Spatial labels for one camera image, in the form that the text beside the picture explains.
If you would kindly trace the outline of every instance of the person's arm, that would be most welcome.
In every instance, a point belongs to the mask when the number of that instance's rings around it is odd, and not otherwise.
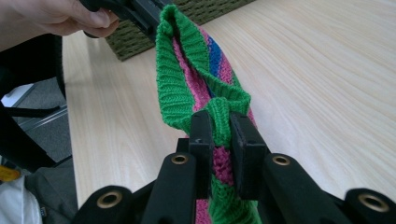
[[[114,13],[90,12],[77,0],[0,0],[0,51],[43,34],[104,37],[117,26]]]

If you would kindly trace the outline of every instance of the green ribbed trim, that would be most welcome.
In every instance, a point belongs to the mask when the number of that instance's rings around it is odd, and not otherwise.
[[[231,111],[246,114],[250,95],[239,85],[228,85],[209,73],[209,56],[204,37],[195,24],[174,5],[164,8],[157,30],[157,84],[163,121],[190,133],[194,99],[174,53],[172,38],[175,34],[180,35],[181,47],[190,65],[216,95],[203,109],[207,109],[214,120],[215,145],[228,147],[231,141],[229,114]]]
[[[260,224],[257,202],[236,200],[234,187],[222,184],[212,175],[212,195],[209,214],[216,224]]]

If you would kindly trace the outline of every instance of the light wood tabletop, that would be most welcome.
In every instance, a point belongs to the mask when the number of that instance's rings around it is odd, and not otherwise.
[[[368,188],[396,201],[395,1],[256,0],[203,27],[272,152],[337,197]],[[79,205],[104,186],[145,186],[184,137],[163,124],[155,54],[120,62],[104,39],[64,38]]]

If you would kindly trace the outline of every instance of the woven basket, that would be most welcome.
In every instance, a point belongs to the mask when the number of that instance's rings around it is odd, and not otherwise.
[[[174,0],[174,4],[195,23],[212,21],[254,0]],[[106,38],[117,58],[125,61],[154,47],[154,44],[130,21],[121,21],[119,28]]]

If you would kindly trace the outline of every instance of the striped knitted cloth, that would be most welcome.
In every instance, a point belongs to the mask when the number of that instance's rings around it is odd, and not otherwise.
[[[261,223],[257,203],[239,200],[233,188],[229,147],[231,111],[248,114],[250,96],[216,42],[174,5],[157,31],[157,84],[163,121],[190,133],[191,115],[205,109],[213,120],[212,197],[197,201],[196,223]]]

